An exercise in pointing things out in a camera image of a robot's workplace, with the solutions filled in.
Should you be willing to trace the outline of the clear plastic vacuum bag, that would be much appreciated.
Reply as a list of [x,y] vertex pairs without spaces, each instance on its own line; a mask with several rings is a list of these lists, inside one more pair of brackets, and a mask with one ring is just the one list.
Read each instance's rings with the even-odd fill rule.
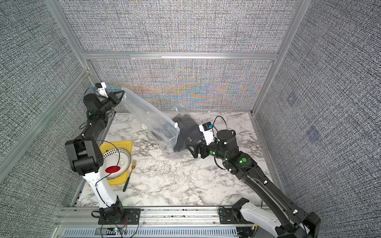
[[172,120],[155,106],[129,90],[124,91],[122,103],[133,117],[142,125],[167,155],[181,153],[186,142],[179,122]]

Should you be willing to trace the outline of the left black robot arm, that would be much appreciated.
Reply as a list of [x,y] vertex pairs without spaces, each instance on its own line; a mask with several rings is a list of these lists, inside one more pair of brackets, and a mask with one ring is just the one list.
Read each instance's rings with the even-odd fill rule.
[[71,169],[82,176],[92,188],[99,203],[99,217],[105,221],[124,218],[124,208],[118,196],[111,190],[103,167],[104,157],[98,139],[109,121],[109,113],[121,103],[125,92],[111,92],[108,96],[89,93],[83,102],[87,109],[87,122],[83,131],[65,143]]

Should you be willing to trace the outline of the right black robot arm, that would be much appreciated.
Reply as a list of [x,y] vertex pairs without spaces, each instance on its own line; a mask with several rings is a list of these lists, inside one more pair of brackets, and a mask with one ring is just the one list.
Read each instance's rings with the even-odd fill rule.
[[193,157],[212,156],[221,159],[225,169],[250,187],[272,211],[268,213],[248,199],[241,198],[232,206],[235,220],[258,225],[275,238],[318,237],[320,217],[314,212],[306,212],[291,201],[251,156],[240,151],[234,130],[221,130],[217,134],[208,130],[203,135],[199,143],[187,144]]

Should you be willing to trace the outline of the yellow plastic tray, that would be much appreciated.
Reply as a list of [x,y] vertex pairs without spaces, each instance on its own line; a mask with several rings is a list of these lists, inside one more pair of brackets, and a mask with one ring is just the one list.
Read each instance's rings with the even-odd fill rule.
[[124,185],[132,163],[132,141],[104,142],[100,150],[104,158],[104,169],[110,186]]

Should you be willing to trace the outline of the white patterned plate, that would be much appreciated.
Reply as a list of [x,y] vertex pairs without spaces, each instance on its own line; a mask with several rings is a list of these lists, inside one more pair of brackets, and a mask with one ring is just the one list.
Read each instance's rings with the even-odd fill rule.
[[128,150],[118,148],[106,151],[103,154],[105,169],[109,166],[120,166],[121,169],[113,174],[106,173],[107,180],[122,179],[127,177],[131,164],[131,154]]

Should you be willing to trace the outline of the red item on plate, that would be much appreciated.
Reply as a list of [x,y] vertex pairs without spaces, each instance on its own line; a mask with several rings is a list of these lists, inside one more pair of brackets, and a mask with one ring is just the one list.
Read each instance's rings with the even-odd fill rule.
[[106,173],[109,173],[109,174],[113,174],[113,173],[116,173],[118,172],[119,170],[121,169],[120,166],[109,166],[105,169],[105,172]]

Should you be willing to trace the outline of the green handled fork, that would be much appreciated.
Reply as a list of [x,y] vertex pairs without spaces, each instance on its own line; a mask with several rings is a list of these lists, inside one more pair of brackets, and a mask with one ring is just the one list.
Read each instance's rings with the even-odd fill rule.
[[137,161],[136,160],[132,160],[132,165],[131,165],[131,170],[128,174],[128,178],[125,182],[125,185],[123,187],[123,192],[126,192],[127,190],[127,187],[128,187],[128,184],[129,184],[129,181],[130,181],[130,178],[131,178],[131,175],[132,175],[132,172],[134,171],[134,169],[136,168],[136,165],[137,165]]

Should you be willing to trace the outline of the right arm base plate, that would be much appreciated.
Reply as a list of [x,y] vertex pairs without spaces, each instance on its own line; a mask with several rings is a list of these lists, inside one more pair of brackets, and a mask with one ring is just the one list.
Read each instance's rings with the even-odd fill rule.
[[245,224],[246,220],[241,215],[240,211],[235,208],[225,208],[219,206],[217,213],[221,224]]

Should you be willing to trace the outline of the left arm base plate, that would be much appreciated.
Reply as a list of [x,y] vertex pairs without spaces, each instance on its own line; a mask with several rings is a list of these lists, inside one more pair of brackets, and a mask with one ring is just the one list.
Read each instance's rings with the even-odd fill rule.
[[116,211],[112,208],[100,208],[99,213],[98,225],[137,225],[140,220],[141,209],[124,208],[124,211]]

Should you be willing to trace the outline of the aluminium front rail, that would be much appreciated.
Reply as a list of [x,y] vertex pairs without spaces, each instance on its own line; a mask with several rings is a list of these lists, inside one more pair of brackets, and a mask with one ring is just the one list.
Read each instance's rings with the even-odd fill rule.
[[[233,224],[221,224],[217,213],[218,206],[146,206],[126,207],[126,209],[141,209],[139,225],[141,226],[224,226]],[[257,215],[252,222],[247,224],[275,225],[279,220],[270,210],[265,207],[252,206],[252,211]],[[64,226],[98,226],[99,214],[95,207],[67,207],[59,214],[56,227]]]

